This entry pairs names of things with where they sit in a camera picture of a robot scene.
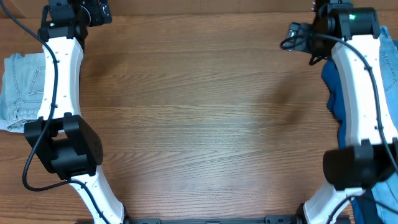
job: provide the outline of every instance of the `blue denim fabric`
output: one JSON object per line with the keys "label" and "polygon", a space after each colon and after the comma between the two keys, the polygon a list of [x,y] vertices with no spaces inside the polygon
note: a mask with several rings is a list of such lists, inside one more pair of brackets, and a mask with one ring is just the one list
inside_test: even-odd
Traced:
{"label": "blue denim fabric", "polygon": [[[387,27],[381,27],[380,66],[386,94],[387,105],[395,127],[398,127],[398,50],[394,45]],[[343,92],[341,89],[338,70],[332,61],[326,63],[322,71],[322,78],[328,86],[331,95],[327,104],[328,109],[336,116],[341,126],[338,131],[339,148],[345,147],[346,115]],[[398,176],[392,175],[387,181],[377,183],[372,189],[375,200],[398,209]],[[354,217],[357,224],[367,223],[359,209],[358,202],[353,202]],[[398,224],[398,215],[376,205],[377,214],[385,224]]]}
{"label": "blue denim fabric", "polygon": [[0,95],[0,129],[23,133],[24,124],[37,119],[45,76],[44,53],[14,54],[4,60]]}

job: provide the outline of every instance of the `clothing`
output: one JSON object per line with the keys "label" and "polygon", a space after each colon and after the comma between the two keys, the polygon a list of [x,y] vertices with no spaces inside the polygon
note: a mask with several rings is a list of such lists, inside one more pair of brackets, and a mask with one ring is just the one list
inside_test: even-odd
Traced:
{"label": "clothing", "polygon": [[37,119],[44,92],[44,53],[14,54],[4,60],[0,95],[0,129],[23,133]]}
{"label": "clothing", "polygon": [[[392,122],[398,127],[398,50],[394,45],[387,27],[381,27],[381,47],[380,47],[380,66],[383,79],[384,92]],[[346,114],[343,99],[343,90],[341,88],[338,70],[333,61],[328,61],[322,71],[322,78],[328,86],[331,95],[327,103],[327,108],[336,116],[339,121],[340,128],[338,130],[338,144],[340,149],[346,146]],[[378,202],[398,209],[398,176],[393,174],[387,181],[377,183],[372,189],[372,195]],[[369,204],[364,200],[355,200],[353,202],[354,217],[357,224],[363,223],[380,223],[398,224],[398,215],[374,204]],[[372,217],[372,211],[379,218]]]}

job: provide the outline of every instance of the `wooden tabletop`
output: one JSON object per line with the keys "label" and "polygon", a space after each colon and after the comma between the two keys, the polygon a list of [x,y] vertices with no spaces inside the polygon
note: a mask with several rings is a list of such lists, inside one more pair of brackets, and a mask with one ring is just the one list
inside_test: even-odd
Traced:
{"label": "wooden tabletop", "polygon": [[[279,49],[292,21],[312,13],[114,17],[89,29],[80,106],[104,147],[103,169],[134,218],[293,214],[324,180],[337,147],[322,64]],[[398,13],[379,12],[398,37]],[[38,19],[23,19],[37,30]],[[0,58],[41,52],[0,19]],[[0,61],[0,70],[4,62]],[[69,186],[29,192],[31,148],[0,133],[0,223],[89,220]],[[33,186],[59,181],[35,157]]]}

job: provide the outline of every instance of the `light blue denim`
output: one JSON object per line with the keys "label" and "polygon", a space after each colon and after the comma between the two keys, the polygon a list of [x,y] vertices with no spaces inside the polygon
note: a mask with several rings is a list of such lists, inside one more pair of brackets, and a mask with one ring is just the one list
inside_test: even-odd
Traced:
{"label": "light blue denim", "polygon": [[44,53],[14,54],[4,60],[0,95],[0,129],[23,133],[24,124],[37,119],[43,99]]}
{"label": "light blue denim", "polygon": [[[398,50],[387,27],[381,27],[380,66],[384,92],[394,126],[398,128]],[[375,200],[398,210],[398,175],[393,174],[385,182],[372,189]],[[398,224],[398,215],[376,205],[377,214],[384,224]]]}

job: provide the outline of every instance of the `white arm casing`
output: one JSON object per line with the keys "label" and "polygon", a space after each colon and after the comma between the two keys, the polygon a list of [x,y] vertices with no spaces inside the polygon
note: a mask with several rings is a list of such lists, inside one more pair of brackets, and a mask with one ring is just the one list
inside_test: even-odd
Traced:
{"label": "white arm casing", "polygon": [[[76,38],[51,38],[47,45],[52,49],[58,64],[57,107],[53,118],[62,118],[66,112],[81,115],[79,105],[79,73],[83,60],[83,49]],[[46,120],[50,114],[50,106],[54,85],[54,65],[50,52],[43,46],[45,55],[45,80],[42,106],[37,117]]]}
{"label": "white arm casing", "polygon": [[[379,62],[380,39],[374,39],[372,35],[355,35],[347,43],[358,49],[372,67],[377,83],[384,135],[390,144],[398,134],[392,123],[384,94]],[[339,71],[343,88],[347,122],[346,147],[360,145],[364,139],[370,140],[371,144],[381,144],[377,129],[373,86],[364,63],[351,49],[341,43],[337,43],[333,47],[332,58]],[[363,193],[362,188],[336,191],[334,186],[325,181],[315,195],[304,204],[307,223],[325,224],[335,207],[348,195],[362,195]],[[348,203],[346,202],[336,212],[331,223],[336,222],[336,217]]]}
{"label": "white arm casing", "polygon": [[[80,65],[83,60],[83,49],[79,42],[66,37],[58,37],[49,39],[47,42],[54,52],[58,65],[58,89],[56,99],[56,109],[53,118],[62,118],[64,113],[70,112],[72,115],[80,114],[79,105],[79,73]],[[48,50],[43,47],[45,53],[45,83],[44,96],[42,106],[37,117],[44,117],[46,120],[50,114],[50,105],[52,101],[53,84],[54,84],[54,65],[53,59]],[[79,180],[86,184],[99,209],[110,222],[110,224],[123,223],[124,207],[123,204],[114,196],[111,187],[106,180],[102,167],[96,168],[96,174],[90,177],[88,174],[72,177],[72,180]],[[95,224],[105,224],[100,218],[95,207],[85,192],[78,184],[70,184],[80,194],[86,203],[88,210],[91,212]]]}
{"label": "white arm casing", "polygon": [[[86,184],[94,199],[103,212],[103,215],[110,222],[110,224],[123,223],[124,207],[123,204],[114,196],[111,187],[106,180],[102,167],[98,166],[96,174],[90,177],[88,174],[72,177],[72,180],[79,180]],[[91,202],[86,191],[78,184],[70,184],[79,194],[83,201],[86,203],[88,210],[94,218],[95,224],[105,224],[104,220],[100,218],[93,203]]]}

